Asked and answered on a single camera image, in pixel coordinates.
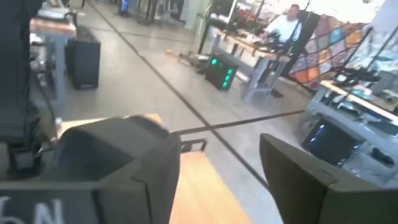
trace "black box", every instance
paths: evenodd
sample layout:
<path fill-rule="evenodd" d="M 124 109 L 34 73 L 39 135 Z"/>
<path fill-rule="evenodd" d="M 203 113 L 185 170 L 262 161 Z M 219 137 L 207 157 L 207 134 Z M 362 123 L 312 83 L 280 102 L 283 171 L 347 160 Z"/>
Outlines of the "black box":
<path fill-rule="evenodd" d="M 68 76 L 75 89 L 98 87 L 100 55 L 101 43 L 87 27 L 78 27 L 76 39 L 65 47 Z"/>
<path fill-rule="evenodd" d="M 238 66 L 224 55 L 213 55 L 206 70 L 206 80 L 217 89 L 228 91 Z"/>

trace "wooden tabletop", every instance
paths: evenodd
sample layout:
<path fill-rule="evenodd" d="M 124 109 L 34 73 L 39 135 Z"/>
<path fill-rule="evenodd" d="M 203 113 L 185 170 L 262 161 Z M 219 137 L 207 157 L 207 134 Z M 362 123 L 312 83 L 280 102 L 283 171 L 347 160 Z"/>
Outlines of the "wooden tabletop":
<path fill-rule="evenodd" d="M 348 91 L 346 91 L 346 90 L 344 90 L 344 89 L 342 89 L 340 87 L 335 86 L 333 84 L 333 81 L 324 80 L 324 81 L 321 82 L 321 85 L 326 87 L 326 88 L 328 88 L 331 91 L 334 91 L 334 92 L 338 93 L 338 94 L 341 94 L 341 95 L 347 95 L 348 94 Z M 357 104 L 359 104 L 361 106 L 364 106 L 367 109 L 373 110 L 374 112 L 376 112 L 376 113 L 378 113 L 378 114 L 380 114 L 380 115 L 382 115 L 382 116 L 384 116 L 384 117 L 386 117 L 388 119 L 391 119 L 395 124 L 398 124 L 398 116 L 394 115 L 393 113 L 391 113 L 388 110 L 382 109 L 381 107 L 376 106 L 376 105 L 374 105 L 374 104 L 372 104 L 372 103 L 370 103 L 370 102 L 368 102 L 368 101 L 366 101 L 366 100 L 364 100 L 364 99 L 362 99 L 362 98 L 360 98 L 358 96 L 355 96 L 353 94 L 350 94 L 347 97 L 347 99 L 349 99 L 349 100 L 351 100 L 351 101 L 353 101 L 353 102 L 355 102 L 355 103 L 357 103 Z"/>
<path fill-rule="evenodd" d="M 219 34 L 221 36 L 221 38 L 225 38 L 226 32 L 224 32 L 222 30 L 219 30 L 219 29 L 216 29 L 216 32 L 217 32 L 217 34 Z M 245 39 L 240 38 L 240 37 L 236 37 L 236 36 L 233 36 L 233 35 L 228 35 L 226 39 L 229 42 L 232 42 L 233 44 L 238 44 L 241 47 L 244 47 L 246 50 L 248 50 L 250 52 L 253 52 L 254 50 L 257 49 L 257 47 L 254 46 L 252 43 L 250 43 L 250 42 L 248 42 Z M 271 60 L 275 60 L 277 58 L 277 54 L 261 52 L 261 51 L 258 51 L 258 50 L 256 51 L 255 56 L 264 57 L 264 58 L 268 58 L 268 59 L 271 59 Z M 282 55 L 279 58 L 279 60 L 282 61 L 282 62 L 288 62 L 290 60 L 290 57 L 286 56 L 286 55 Z"/>
<path fill-rule="evenodd" d="M 33 18 L 30 20 L 30 31 L 32 33 L 44 33 L 53 35 L 76 36 L 76 27 L 71 23 L 56 22 L 46 19 Z"/>
<path fill-rule="evenodd" d="M 159 124 L 157 114 L 145 114 Z M 66 121 L 60 133 L 68 128 L 88 124 L 99 119 Z M 202 152 L 189 152 L 181 155 L 180 177 L 174 205 L 170 217 L 171 224 L 246 224 L 252 223 L 243 212 L 239 202 L 221 180 L 210 161 Z"/>

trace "colorful quilt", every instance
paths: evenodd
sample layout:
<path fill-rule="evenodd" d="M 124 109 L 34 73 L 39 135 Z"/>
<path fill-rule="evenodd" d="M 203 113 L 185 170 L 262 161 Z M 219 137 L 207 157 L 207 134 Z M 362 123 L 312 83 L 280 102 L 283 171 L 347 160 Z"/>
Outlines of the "colorful quilt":
<path fill-rule="evenodd" d="M 305 87 L 316 90 L 321 80 L 330 77 L 330 68 L 341 65 L 362 39 L 365 24 L 350 24 L 331 16 L 322 16 L 289 76 Z"/>

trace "gray floor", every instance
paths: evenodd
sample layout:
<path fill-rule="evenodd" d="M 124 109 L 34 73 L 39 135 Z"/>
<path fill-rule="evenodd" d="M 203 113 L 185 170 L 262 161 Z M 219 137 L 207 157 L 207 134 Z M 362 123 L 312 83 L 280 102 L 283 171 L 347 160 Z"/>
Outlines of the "gray floor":
<path fill-rule="evenodd" d="M 108 20 L 111 27 L 98 13 Z M 142 26 L 133 18 L 116 15 L 116 7 L 106 3 L 86 5 L 79 23 L 91 28 L 101 41 L 101 68 L 97 90 L 76 91 L 68 87 L 64 120 L 100 118 L 127 114 L 158 113 L 171 131 L 203 127 L 198 117 L 144 63 L 144 57 L 210 124 L 302 110 L 309 99 L 288 84 L 277 89 L 285 96 L 267 102 L 255 99 L 244 104 L 243 84 L 234 80 L 229 92 L 220 92 L 192 68 L 165 54 L 186 52 L 194 38 L 178 25 Z M 130 43 L 133 51 L 115 30 Z M 261 133 L 271 133 L 297 145 L 293 130 L 299 115 L 270 119 L 216 130 L 262 177 L 258 144 Z M 206 137 L 206 155 L 241 203 L 253 223 L 282 223 L 270 193 L 249 173 L 210 131 L 182 136 Z"/>

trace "person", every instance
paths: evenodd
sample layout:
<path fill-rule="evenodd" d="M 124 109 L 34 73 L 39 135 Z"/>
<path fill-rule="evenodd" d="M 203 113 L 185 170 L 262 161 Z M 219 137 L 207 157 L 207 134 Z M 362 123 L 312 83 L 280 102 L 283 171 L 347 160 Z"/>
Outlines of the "person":
<path fill-rule="evenodd" d="M 297 19 L 299 11 L 300 6 L 298 4 L 291 5 L 286 15 L 280 15 L 264 29 L 261 37 L 266 38 L 271 32 L 278 32 L 281 42 L 286 42 L 292 35 L 292 40 L 297 40 L 301 31 L 301 23 Z"/>

